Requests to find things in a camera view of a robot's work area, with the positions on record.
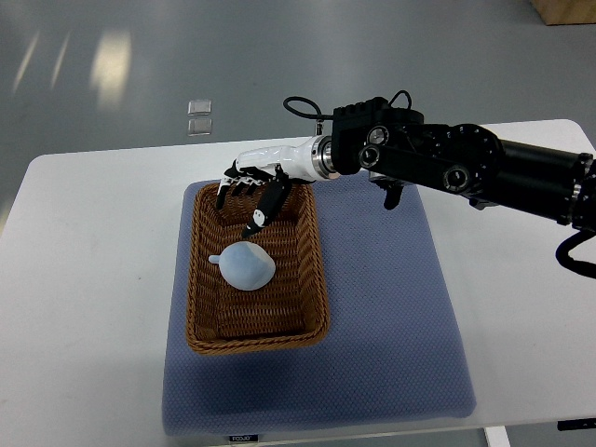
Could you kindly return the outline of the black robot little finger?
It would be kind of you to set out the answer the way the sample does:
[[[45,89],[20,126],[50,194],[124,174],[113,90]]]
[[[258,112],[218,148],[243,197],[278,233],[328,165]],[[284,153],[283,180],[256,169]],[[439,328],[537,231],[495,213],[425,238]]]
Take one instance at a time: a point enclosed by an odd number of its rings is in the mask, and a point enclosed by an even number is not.
[[[237,170],[236,162],[233,162],[231,167],[223,173],[223,177],[220,180],[215,203],[217,210],[221,210],[224,207],[226,194],[232,184],[237,182],[239,177],[240,174]]]

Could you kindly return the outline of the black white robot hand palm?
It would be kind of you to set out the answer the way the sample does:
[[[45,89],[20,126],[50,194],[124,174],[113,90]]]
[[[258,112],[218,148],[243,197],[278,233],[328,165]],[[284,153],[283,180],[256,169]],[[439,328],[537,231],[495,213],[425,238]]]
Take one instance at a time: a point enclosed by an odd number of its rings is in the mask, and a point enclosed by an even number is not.
[[[276,167],[291,179],[308,182],[326,179],[321,166],[320,152],[325,138],[310,138],[297,146],[278,145],[252,149],[240,153],[234,162],[237,172],[248,173],[249,168],[274,175]]]

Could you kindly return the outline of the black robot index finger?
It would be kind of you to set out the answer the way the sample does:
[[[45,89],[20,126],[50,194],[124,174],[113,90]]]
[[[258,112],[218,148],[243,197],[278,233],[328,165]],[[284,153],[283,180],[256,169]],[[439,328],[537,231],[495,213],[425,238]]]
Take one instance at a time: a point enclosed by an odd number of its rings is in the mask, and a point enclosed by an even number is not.
[[[247,195],[252,195],[259,186],[271,182],[275,177],[274,174],[260,169],[253,169],[251,171],[247,171],[247,176],[249,178],[247,181]]]

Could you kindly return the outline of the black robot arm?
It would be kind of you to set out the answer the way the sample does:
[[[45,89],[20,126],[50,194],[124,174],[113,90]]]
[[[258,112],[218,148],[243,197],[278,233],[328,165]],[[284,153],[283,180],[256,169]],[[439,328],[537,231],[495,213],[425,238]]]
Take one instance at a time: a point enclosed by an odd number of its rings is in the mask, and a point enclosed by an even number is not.
[[[228,196],[266,187],[242,232],[251,237],[277,217],[298,183],[334,180],[365,169],[395,209],[407,184],[466,198],[473,208],[504,206],[595,235],[595,157],[509,142],[474,124],[427,124],[411,106],[375,97],[320,111],[310,118],[332,122],[300,146],[278,146],[239,155],[221,179],[216,207]]]

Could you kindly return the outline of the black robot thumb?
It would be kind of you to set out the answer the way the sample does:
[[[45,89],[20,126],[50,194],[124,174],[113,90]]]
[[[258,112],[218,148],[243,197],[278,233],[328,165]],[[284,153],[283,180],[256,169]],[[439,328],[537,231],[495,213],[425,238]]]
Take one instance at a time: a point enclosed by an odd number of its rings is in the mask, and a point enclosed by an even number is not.
[[[241,237],[252,237],[270,225],[280,213],[290,192],[290,177],[285,172],[278,171],[274,179],[264,189],[251,220],[242,230]]]

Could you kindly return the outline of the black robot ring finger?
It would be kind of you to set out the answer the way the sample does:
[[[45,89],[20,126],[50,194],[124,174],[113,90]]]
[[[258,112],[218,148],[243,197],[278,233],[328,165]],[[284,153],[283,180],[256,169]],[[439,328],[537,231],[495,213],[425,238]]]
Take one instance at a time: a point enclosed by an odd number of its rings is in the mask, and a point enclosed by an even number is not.
[[[243,172],[232,165],[223,174],[223,195],[226,196],[232,191],[232,196],[238,196],[250,185],[249,178]]]

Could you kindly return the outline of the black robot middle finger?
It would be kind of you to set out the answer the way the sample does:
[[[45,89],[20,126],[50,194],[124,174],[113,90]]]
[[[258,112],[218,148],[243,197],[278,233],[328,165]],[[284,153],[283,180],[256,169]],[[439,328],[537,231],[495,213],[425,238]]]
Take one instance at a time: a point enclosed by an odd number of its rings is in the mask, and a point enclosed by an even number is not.
[[[246,191],[248,189],[247,181],[249,179],[247,176],[247,171],[251,171],[253,169],[254,168],[246,168],[245,170],[239,171],[240,177],[237,180],[237,185],[234,188],[235,195],[240,195],[242,192],[246,194]]]

